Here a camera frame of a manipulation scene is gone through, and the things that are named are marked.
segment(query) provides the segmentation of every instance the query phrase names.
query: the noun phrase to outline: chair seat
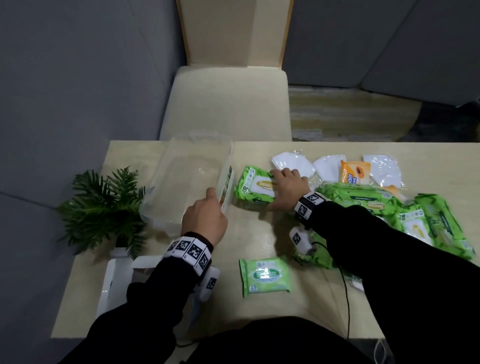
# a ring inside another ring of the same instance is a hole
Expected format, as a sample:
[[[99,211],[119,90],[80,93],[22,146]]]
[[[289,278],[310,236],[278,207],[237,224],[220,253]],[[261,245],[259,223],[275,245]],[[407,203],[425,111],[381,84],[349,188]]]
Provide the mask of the chair seat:
[[[181,67],[160,140],[194,129],[235,141],[291,141],[287,75],[275,67]]]

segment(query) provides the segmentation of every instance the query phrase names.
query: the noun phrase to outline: green fern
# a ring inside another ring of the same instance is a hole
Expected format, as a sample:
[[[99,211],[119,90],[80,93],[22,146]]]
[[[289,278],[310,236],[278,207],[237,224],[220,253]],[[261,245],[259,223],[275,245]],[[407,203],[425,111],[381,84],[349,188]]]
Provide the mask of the green fern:
[[[75,176],[72,188],[79,193],[56,209],[65,222],[60,240],[75,245],[78,254],[95,249],[104,238],[116,239],[116,245],[126,247],[135,259],[145,243],[145,223],[138,212],[145,187],[137,188],[138,171],[129,167],[112,175],[104,179],[88,170]]]

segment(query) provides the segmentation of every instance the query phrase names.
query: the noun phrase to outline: wooden tabletop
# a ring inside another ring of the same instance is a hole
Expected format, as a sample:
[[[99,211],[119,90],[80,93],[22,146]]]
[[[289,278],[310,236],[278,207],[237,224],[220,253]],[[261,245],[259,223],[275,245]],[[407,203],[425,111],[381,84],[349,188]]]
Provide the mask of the wooden tabletop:
[[[166,145],[167,142],[160,141],[112,141],[102,174],[108,175],[117,168],[131,166],[139,171],[139,184],[148,185]],[[301,149],[310,160],[331,154],[345,154],[348,160],[360,160],[363,154],[394,157],[402,170],[408,192],[443,196],[467,239],[480,252],[479,144],[235,142],[232,166],[236,179],[245,166],[269,170],[272,156],[294,149]],[[213,265],[220,269],[221,276],[212,297],[203,306],[192,337],[204,337],[239,327],[253,319],[283,315],[307,318],[345,336],[347,302],[338,270],[301,267],[291,262],[291,293],[273,292],[242,297],[238,260],[288,253],[292,249],[288,231],[295,221],[283,214],[246,211],[233,205],[227,209],[226,216],[227,233],[212,255]],[[144,255],[162,254],[168,242],[169,239],[161,232],[150,231]],[[52,337],[87,335],[95,320],[108,260],[108,247],[95,253],[85,252],[75,258]],[[480,265],[477,257],[473,262]],[[365,295],[349,286],[348,297],[350,337],[383,337]]]

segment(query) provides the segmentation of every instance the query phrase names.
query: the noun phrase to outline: black sleeve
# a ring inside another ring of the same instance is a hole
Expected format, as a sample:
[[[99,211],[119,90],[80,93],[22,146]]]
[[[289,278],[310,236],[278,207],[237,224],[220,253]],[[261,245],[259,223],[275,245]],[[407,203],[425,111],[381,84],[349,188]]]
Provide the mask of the black sleeve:
[[[199,239],[212,252],[203,236],[184,236]],[[87,337],[61,363],[164,363],[175,349],[173,327],[200,279],[180,258],[161,260],[146,283],[130,284],[127,303],[95,320]]]
[[[397,362],[468,361],[465,348],[475,347],[480,324],[479,267],[390,228],[361,206],[310,207],[307,224],[326,239],[332,258],[363,279]]]

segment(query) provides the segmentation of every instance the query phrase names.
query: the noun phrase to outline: clear plastic container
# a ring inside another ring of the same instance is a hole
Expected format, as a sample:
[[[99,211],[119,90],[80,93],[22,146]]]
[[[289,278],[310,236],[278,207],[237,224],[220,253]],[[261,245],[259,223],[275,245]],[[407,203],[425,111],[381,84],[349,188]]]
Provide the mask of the clear plastic container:
[[[233,142],[212,131],[174,136],[163,153],[140,206],[142,220],[169,236],[180,235],[188,206],[205,198],[208,187],[224,209],[231,202]]]

